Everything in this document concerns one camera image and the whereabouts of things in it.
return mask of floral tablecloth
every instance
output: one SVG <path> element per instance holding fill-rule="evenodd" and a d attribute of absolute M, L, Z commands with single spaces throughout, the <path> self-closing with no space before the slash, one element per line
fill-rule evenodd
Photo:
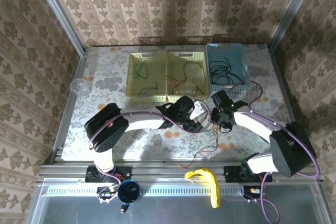
<path fill-rule="evenodd" d="M 148 51 L 204 51 L 205 46 L 127 46 L 91 48 L 83 74 L 91 88 L 91 96 L 77 99 L 61 158 L 65 161 L 92 161 L 84 124 L 108 103 L 120 108 L 147 109 L 153 103 L 129 103 L 125 84 L 129 56 L 132 52 Z M 246 45 L 246 57 L 252 80 L 259 82 L 264 95 L 254 104 L 254 109 L 271 118 L 289 120 L 280 87 L 266 45 Z M 252 87 L 244 95 L 231 95 L 246 102 L 258 95 Z M 213 108 L 211 98 L 207 103 Z M 126 132 L 113 148 L 114 159 L 166 160 L 192 158 L 201 148 L 213 150 L 215 138 L 211 134 L 188 134 L 176 127 L 166 130 L 136 130 Z M 213 153 L 199 154 L 199 158 L 237 159 L 269 149 L 258 135 L 238 125 L 228 134 L 219 133 L 219 148 Z"/>

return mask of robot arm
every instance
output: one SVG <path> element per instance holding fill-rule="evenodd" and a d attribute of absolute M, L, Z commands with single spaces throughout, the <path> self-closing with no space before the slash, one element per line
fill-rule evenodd
<path fill-rule="evenodd" d="M 215 108 L 211 114 L 211 121 L 214 124 L 229 131 L 233 125 L 237 124 L 253 131 L 270 144 L 270 152 L 257 153 L 242 161 L 241 171 L 245 178 L 264 172 L 280 172 L 284 176 L 291 177 L 312 163 L 306 151 L 298 146 L 287 133 L 254 117 L 245 102 L 234 103 L 223 90 L 214 94 L 212 99 Z M 157 106 L 147 111 L 121 111 L 115 103 L 108 104 L 85 124 L 88 138 L 91 139 L 95 164 L 104 172 L 114 168 L 112 148 L 122 134 L 127 131 L 166 129 L 172 127 L 172 122 L 174 122 L 182 125 L 190 133 L 200 132 L 203 129 L 201 124 L 190 119 L 194 117 L 191 116 L 194 110 L 194 102 L 186 96 L 181 97 L 174 104 Z M 106 125 L 111 118 L 116 119 Z M 316 156 L 303 127 L 299 123 L 277 123 L 300 138 Z"/>

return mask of plastic cup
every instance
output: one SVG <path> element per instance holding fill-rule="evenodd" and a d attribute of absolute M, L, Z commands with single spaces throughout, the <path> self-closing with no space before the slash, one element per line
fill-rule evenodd
<path fill-rule="evenodd" d="M 83 78 L 73 80 L 70 84 L 70 90 L 80 99 L 85 99 L 90 96 L 89 85 Z"/>

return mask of green wire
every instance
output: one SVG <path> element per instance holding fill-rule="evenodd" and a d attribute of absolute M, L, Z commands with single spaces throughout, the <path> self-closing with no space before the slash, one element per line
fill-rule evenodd
<path fill-rule="evenodd" d="M 205 131 L 204 134 L 206 134 L 207 136 L 214 136 L 213 131 Z"/>
<path fill-rule="evenodd" d="M 146 76 L 146 77 L 140 75 L 141 68 L 142 68 L 142 66 L 143 66 L 144 64 L 145 64 L 145 69 L 146 69 L 146 72 L 147 72 L 147 76 Z M 134 65 L 134 72 L 135 72 L 135 74 L 137 75 L 137 76 L 134 77 L 134 78 L 137 78 L 137 77 L 140 76 L 142 79 L 147 79 L 147 77 L 148 77 L 147 62 L 146 62 L 146 61 L 142 62 L 141 65 L 140 65 L 139 70 L 136 70 L 136 69 L 135 69 L 135 65 Z"/>
<path fill-rule="evenodd" d="M 142 92 L 142 91 L 144 91 L 144 90 L 146 90 L 146 89 L 148 89 L 146 92 L 144 92 L 143 94 L 141 94 L 141 95 L 144 95 L 144 94 L 147 94 L 147 92 L 149 92 L 149 91 L 151 91 L 151 90 L 157 90 L 158 89 L 158 85 L 157 85 L 157 82 L 155 82 L 155 84 L 156 84 L 156 87 L 149 87 L 149 88 L 144 88 L 144 89 L 142 89 L 140 92 L 139 92 L 139 94 L 138 95 L 140 95 L 140 93 Z"/>

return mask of cable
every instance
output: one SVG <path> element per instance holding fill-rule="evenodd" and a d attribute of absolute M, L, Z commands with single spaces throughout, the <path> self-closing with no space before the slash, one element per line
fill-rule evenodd
<path fill-rule="evenodd" d="M 259 178 L 260 178 L 260 186 L 261 186 L 261 183 L 263 183 L 263 180 L 264 180 L 264 178 L 261 176 L 261 175 L 259 175 Z"/>
<path fill-rule="evenodd" d="M 206 126 L 200 130 L 199 132 L 189 132 L 185 129 L 183 129 L 181 126 L 179 126 L 177 123 L 175 123 L 173 120 L 171 120 L 170 118 L 168 118 L 167 116 L 163 115 L 163 114 L 160 114 L 160 113 L 157 113 L 157 112 L 152 112 L 152 111 L 135 111 L 135 112 L 127 112 L 127 113 L 121 113 L 119 115 L 116 115 L 114 116 L 112 119 L 108 120 L 102 127 L 100 127 L 95 133 L 94 135 L 91 137 L 90 141 L 89 141 L 89 149 L 93 149 L 94 146 L 91 146 L 92 144 L 92 141 L 97 137 L 97 135 L 102 131 L 104 130 L 108 125 L 110 125 L 113 121 L 115 121 L 116 119 L 122 117 L 122 116 L 126 116 L 126 115 L 139 115 L 139 114 L 149 114 L 149 115 L 157 115 L 157 116 L 160 116 L 162 117 L 163 119 L 165 120 L 168 120 L 169 122 L 171 122 L 172 124 L 174 124 L 175 126 L 177 126 L 179 129 L 183 130 L 184 132 L 187 132 L 187 133 L 193 133 L 193 134 L 200 134 L 200 133 L 203 133 L 205 131 L 207 131 L 207 129 L 209 128 L 210 124 L 211 124 L 211 111 L 210 111 L 210 108 L 209 106 L 202 100 L 195 100 L 194 102 L 200 102 L 206 112 L 207 112 L 207 115 L 208 115 L 208 122 L 206 124 Z"/>
<path fill-rule="evenodd" d="M 200 63 L 195 62 L 195 61 L 187 61 L 187 62 L 184 64 L 184 66 L 183 66 L 184 80 L 176 80 L 176 79 L 174 79 L 173 77 L 166 75 L 165 78 L 166 78 L 166 80 L 168 81 L 168 83 L 171 84 L 171 85 L 174 85 L 174 87 L 173 87 L 173 89 L 172 89 L 172 94 L 174 93 L 174 89 L 177 89 L 178 93 L 181 94 L 181 92 L 179 91 L 179 89 L 177 88 L 177 86 L 179 86 L 179 85 L 181 85 L 181 84 L 184 84 L 184 83 L 187 81 L 187 79 L 191 76 L 191 75 L 190 75 L 190 76 L 187 77 L 186 74 L 185 74 L 185 66 L 186 66 L 188 63 L 194 63 L 194 64 L 197 64 L 197 65 L 200 66 L 201 69 L 203 69 L 203 67 L 202 67 L 202 65 L 201 65 Z M 174 81 L 178 81 L 178 82 L 180 82 L 180 83 L 179 83 L 179 84 L 174 84 L 174 83 L 172 83 L 170 80 L 168 80 L 167 78 L 171 78 L 171 79 L 173 79 Z M 198 87 L 198 84 L 197 84 L 195 81 L 192 81 L 192 82 L 193 82 L 194 84 L 196 84 L 196 91 L 195 91 L 194 95 L 197 94 L 198 90 L 200 90 L 200 92 L 202 92 L 202 94 L 204 94 L 204 92 Z"/>
<path fill-rule="evenodd" d="M 267 178 L 268 175 L 269 175 L 269 173 L 266 173 L 266 174 L 264 175 L 263 181 L 262 181 L 262 183 L 261 183 L 261 191 L 260 191 L 261 209 L 263 210 L 264 216 L 265 216 L 266 220 L 268 221 L 268 223 L 270 223 L 270 224 L 278 224 L 279 221 L 280 221 L 280 213 L 279 213 L 279 210 L 278 210 L 277 207 L 273 204 L 273 202 L 271 202 L 271 201 L 269 201 L 269 200 L 267 200 L 267 199 L 264 199 L 264 186 L 265 186 L 266 178 Z M 265 211 L 264 201 L 270 203 L 270 204 L 274 207 L 275 211 L 277 212 L 278 220 L 277 220 L 276 222 L 271 222 L 271 221 L 268 219 L 268 216 L 267 216 L 266 211 Z"/>
<path fill-rule="evenodd" d="M 190 164 L 188 164 L 187 166 L 179 165 L 177 162 L 175 162 L 175 161 L 173 161 L 173 160 L 172 160 L 172 162 L 173 162 L 175 165 L 177 165 L 179 168 L 186 169 L 186 168 L 190 167 L 190 166 L 195 162 L 195 158 L 196 158 L 196 156 L 197 156 L 199 153 L 212 153 L 212 152 L 215 152 L 215 151 L 217 150 L 219 144 L 218 144 L 218 135 L 215 133 L 214 126 L 215 126 L 215 125 L 213 124 L 213 125 L 212 125 L 212 131 L 213 131 L 213 133 L 214 133 L 214 135 L 215 135 L 216 147 L 215 147 L 215 149 L 214 149 L 213 151 L 202 151 L 202 149 L 199 150 L 199 151 L 194 155 L 192 162 L 191 162 Z"/>
<path fill-rule="evenodd" d="M 143 77 L 142 75 L 140 75 L 140 71 L 141 71 L 141 68 L 142 68 L 143 65 L 145 65 L 145 69 L 146 69 L 146 72 L 147 72 L 147 76 L 146 76 L 146 77 Z M 147 79 L 147 77 L 148 77 L 147 62 L 146 62 L 146 61 L 142 62 L 138 71 L 136 71 L 136 69 L 135 69 L 135 65 L 134 65 L 134 72 L 135 72 L 135 74 L 137 75 L 137 76 L 134 77 L 134 78 L 137 78 L 137 77 L 140 76 L 142 79 Z"/>
<path fill-rule="evenodd" d="M 275 211 L 277 213 L 277 221 L 276 222 L 270 222 L 270 221 L 268 221 L 268 218 L 267 218 L 268 223 L 270 223 L 270 224 L 278 224 L 280 222 L 280 212 L 279 212 L 279 209 L 276 207 L 276 205 L 272 201 L 270 201 L 268 199 L 263 199 L 263 200 L 261 200 L 261 199 L 255 199 L 255 198 L 252 198 L 251 196 L 249 196 L 248 194 L 246 194 L 246 196 L 249 197 L 251 200 L 246 200 L 243 197 L 243 195 L 241 194 L 242 199 L 228 199 L 228 201 L 246 201 L 248 203 L 250 203 L 251 201 L 254 201 L 254 202 L 265 201 L 265 202 L 269 203 L 271 206 L 273 206 L 273 208 L 275 209 Z"/>
<path fill-rule="evenodd" d="M 121 184 L 121 181 L 120 181 L 120 179 L 119 179 L 117 176 L 114 176 L 114 175 L 112 175 L 112 174 L 108 174 L 108 173 L 106 173 L 106 172 L 103 172 L 102 169 L 100 169 L 99 166 L 98 166 L 97 164 L 95 164 L 95 166 L 96 166 L 97 170 L 98 170 L 101 174 L 104 174 L 105 176 L 108 176 L 108 177 L 111 177 L 111 178 L 115 179 L 115 180 L 118 182 L 118 186 Z M 101 190 L 101 191 L 99 192 L 99 194 L 98 194 L 98 199 L 101 198 L 100 196 L 101 196 L 101 194 L 102 194 L 105 190 L 106 190 L 106 188 L 103 189 L 103 190 Z M 113 200 L 113 199 L 117 196 L 117 194 L 118 194 L 118 192 L 115 192 L 114 195 L 109 199 L 109 201 Z"/>
<path fill-rule="evenodd" d="M 227 84 L 234 84 L 234 81 L 229 75 L 237 78 L 239 81 L 242 81 L 242 79 L 231 72 L 232 67 L 234 65 L 231 65 L 230 62 L 226 57 L 224 57 L 225 61 L 220 61 L 220 60 L 213 60 L 209 62 L 209 78 L 210 78 L 210 83 L 215 84 L 215 85 L 227 85 Z M 227 78 L 227 83 L 222 84 L 218 83 L 218 80 L 222 78 Z"/>
<path fill-rule="evenodd" d="M 290 137 L 292 137 L 292 138 L 293 138 L 293 139 L 294 139 L 294 140 L 295 140 L 295 141 L 296 141 L 296 142 L 297 142 L 297 143 L 298 143 L 298 144 L 299 144 L 299 145 L 300 145 L 300 146 L 307 152 L 307 154 L 308 154 L 309 157 L 311 158 L 311 160 L 312 160 L 312 162 L 314 163 L 314 166 L 315 166 L 315 168 L 316 168 L 316 174 L 313 175 L 313 176 L 308 175 L 308 174 L 304 174 L 304 173 L 300 173 L 300 172 L 298 172 L 297 174 L 298 174 L 298 175 L 301 175 L 301 176 L 303 176 L 303 177 L 308 177 L 308 178 L 318 178 L 318 177 L 320 176 L 320 167 L 319 167 L 319 165 L 318 165 L 318 163 L 317 163 L 317 160 L 315 159 L 314 155 L 310 152 L 310 150 L 309 150 L 309 149 L 308 149 L 308 148 L 301 142 L 301 140 L 299 140 L 293 133 L 291 133 L 290 131 L 288 131 L 288 130 L 287 130 L 285 127 L 283 127 L 282 125 L 280 125 L 280 124 L 278 124 L 277 122 L 272 121 L 272 120 L 270 120 L 270 119 L 268 119 L 268 118 L 266 118 L 266 117 L 264 117 L 264 116 L 262 116 L 262 115 L 260 115 L 260 114 L 258 114 L 258 113 L 256 113 L 256 112 L 254 112 L 254 111 L 252 110 L 251 105 L 252 105 L 255 101 L 257 101 L 257 100 L 262 96 L 262 94 L 263 94 L 262 86 L 261 86 L 259 83 L 255 82 L 255 81 L 251 81 L 251 80 L 241 81 L 241 82 L 239 82 L 239 83 L 233 85 L 233 86 L 227 91 L 227 93 L 229 94 L 229 93 L 232 91 L 232 89 L 233 89 L 234 87 L 236 87 L 237 85 L 240 85 L 240 84 L 242 84 L 243 82 L 246 82 L 246 81 L 251 82 L 251 83 L 254 83 L 254 84 L 257 85 L 257 86 L 259 87 L 259 89 L 260 89 L 260 95 L 259 95 L 258 97 L 256 97 L 256 98 L 254 98 L 254 99 L 248 104 L 248 107 L 249 107 L 249 109 L 250 109 L 250 113 L 251 113 L 255 118 L 257 118 L 257 119 L 259 119 L 259 120 L 262 120 L 262 121 L 264 121 L 264 122 L 266 122 L 266 123 L 271 123 L 271 124 L 273 124 L 274 126 L 276 126 L 276 127 L 280 128 L 280 129 L 284 130 Z M 267 178 L 268 175 L 269 175 L 269 173 L 266 173 L 266 174 L 265 174 L 265 176 L 264 176 L 264 178 L 263 178 L 263 181 L 262 181 L 262 183 L 261 183 L 261 196 L 260 196 L 260 200 L 261 200 L 261 208 L 263 209 L 264 216 L 265 216 L 266 220 L 268 221 L 268 223 L 272 224 L 272 222 L 270 222 L 270 220 L 268 219 L 268 217 L 267 217 L 267 215 L 266 215 L 265 208 L 264 208 L 264 201 L 269 202 L 269 203 L 275 208 L 275 210 L 276 210 L 276 212 L 277 212 L 277 214 L 278 214 L 278 220 L 277 220 L 277 222 L 275 222 L 275 223 L 279 223 L 279 221 L 280 221 L 280 214 L 279 214 L 278 209 L 276 208 L 276 206 L 275 206 L 271 201 L 264 199 L 264 186 L 265 186 L 266 178 Z"/>
<path fill-rule="evenodd" d="M 106 173 L 106 172 L 103 172 L 103 170 L 100 169 L 98 165 L 96 165 L 96 168 L 97 168 L 97 170 L 98 170 L 101 174 L 104 174 L 105 176 L 108 176 L 108 177 L 111 177 L 111 178 L 115 179 L 115 180 L 118 182 L 118 185 L 121 184 L 120 179 L 117 178 L 116 176 L 114 176 L 114 175 L 112 175 L 112 174 L 108 174 L 108 173 Z"/>
<path fill-rule="evenodd" d="M 320 172 L 320 167 L 317 163 L 317 160 L 316 158 L 314 157 L 314 155 L 312 154 L 312 152 L 305 146 L 305 144 L 302 143 L 301 140 L 298 139 L 298 137 L 296 137 L 293 133 L 291 133 L 288 129 L 286 129 L 285 127 L 283 127 L 282 125 L 278 124 L 277 122 L 273 121 L 273 120 L 270 120 L 256 112 L 253 111 L 253 109 L 251 108 L 251 105 L 257 101 L 263 94 L 263 89 L 262 89 L 262 86 L 258 83 L 258 82 L 255 82 L 255 81 L 250 81 L 250 80 L 245 80 L 245 81 L 241 81 L 235 85 L 232 86 L 232 88 L 230 88 L 227 93 L 229 94 L 231 92 L 231 90 L 236 87 L 237 85 L 240 85 L 242 84 L 243 82 L 251 82 L 251 83 L 254 83 L 255 85 L 257 85 L 259 88 L 260 88 L 260 95 L 257 97 L 257 98 L 254 98 L 249 104 L 248 104 L 248 107 L 250 109 L 250 113 L 256 117 L 257 119 L 259 120 L 262 120 L 266 123 L 271 123 L 273 124 L 274 126 L 282 129 L 283 131 L 285 131 L 291 138 L 293 138 L 308 154 L 308 156 L 311 158 L 314 166 L 315 166 L 315 169 L 316 169 L 316 174 L 315 175 L 308 175 L 308 174 L 305 174 L 305 173 L 301 173 L 301 172 L 297 172 L 298 175 L 301 175 L 303 177 L 307 177 L 307 178 L 318 178 L 320 175 L 321 175 L 321 172 Z"/>
<path fill-rule="evenodd" d="M 229 131 L 221 131 L 221 126 L 219 126 L 219 132 L 221 132 L 222 134 L 226 134 L 226 133 L 229 133 L 231 130 L 229 130 Z"/>
<path fill-rule="evenodd" d="M 142 91 L 144 91 L 144 90 L 146 90 L 147 89 L 147 91 L 146 92 L 144 92 L 143 94 L 141 94 L 141 95 L 144 95 L 144 94 L 147 94 L 147 92 L 149 92 L 149 91 L 151 91 L 151 90 L 157 90 L 157 88 L 158 88 L 158 85 L 157 85 L 157 82 L 155 81 L 155 84 L 156 84 L 156 87 L 149 87 L 149 88 L 144 88 L 144 89 L 142 89 L 140 92 L 139 92 L 139 94 L 138 95 L 140 95 L 140 93 L 142 92 Z"/>

